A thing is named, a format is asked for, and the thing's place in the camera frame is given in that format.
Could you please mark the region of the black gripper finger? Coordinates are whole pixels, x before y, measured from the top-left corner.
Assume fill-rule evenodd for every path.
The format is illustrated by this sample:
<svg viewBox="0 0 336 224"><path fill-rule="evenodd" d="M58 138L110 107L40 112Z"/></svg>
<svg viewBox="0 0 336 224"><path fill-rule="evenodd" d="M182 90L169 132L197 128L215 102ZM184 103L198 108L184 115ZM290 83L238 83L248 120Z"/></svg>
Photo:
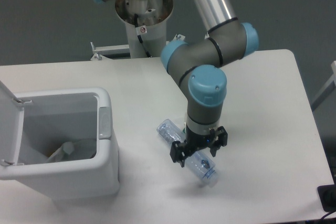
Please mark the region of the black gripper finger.
<svg viewBox="0 0 336 224"><path fill-rule="evenodd" d="M223 126L210 129L209 145L210 153L213 157L216 156L217 151L227 145L228 133Z"/></svg>
<svg viewBox="0 0 336 224"><path fill-rule="evenodd" d="M174 163L185 166L185 160L190 157L189 145L186 142L174 141L171 145L170 157Z"/></svg>

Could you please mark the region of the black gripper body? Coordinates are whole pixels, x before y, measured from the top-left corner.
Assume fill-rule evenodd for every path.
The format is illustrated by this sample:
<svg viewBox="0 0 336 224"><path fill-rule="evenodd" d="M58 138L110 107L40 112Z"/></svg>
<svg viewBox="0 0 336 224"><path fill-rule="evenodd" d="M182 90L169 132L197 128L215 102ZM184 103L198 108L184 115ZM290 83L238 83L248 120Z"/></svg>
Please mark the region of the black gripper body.
<svg viewBox="0 0 336 224"><path fill-rule="evenodd" d="M183 152L186 155L193 155L195 152L205 148L209 148L210 153L216 155L216 152L219 150L219 141L216 139L216 131L213 128L209 130L209 134L200 135L190 130L187 126L185 133L186 145L184 146Z"/></svg>

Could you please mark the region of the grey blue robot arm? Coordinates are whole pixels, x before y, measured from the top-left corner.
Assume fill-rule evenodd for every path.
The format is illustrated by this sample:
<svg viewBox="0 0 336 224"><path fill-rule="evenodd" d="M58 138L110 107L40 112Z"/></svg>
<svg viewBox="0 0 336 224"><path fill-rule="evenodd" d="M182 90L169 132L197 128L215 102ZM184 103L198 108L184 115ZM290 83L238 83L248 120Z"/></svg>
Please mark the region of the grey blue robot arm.
<svg viewBox="0 0 336 224"><path fill-rule="evenodd" d="M221 67L258 49L255 28L238 20L229 0L194 0L207 37L192 45L182 39L167 42L166 22L173 0L114 1L127 30L130 56L159 57L187 98L186 137L183 142L172 144L172 161L184 164L188 157L205 148L215 155L228 138L219 126L227 85Z"/></svg>

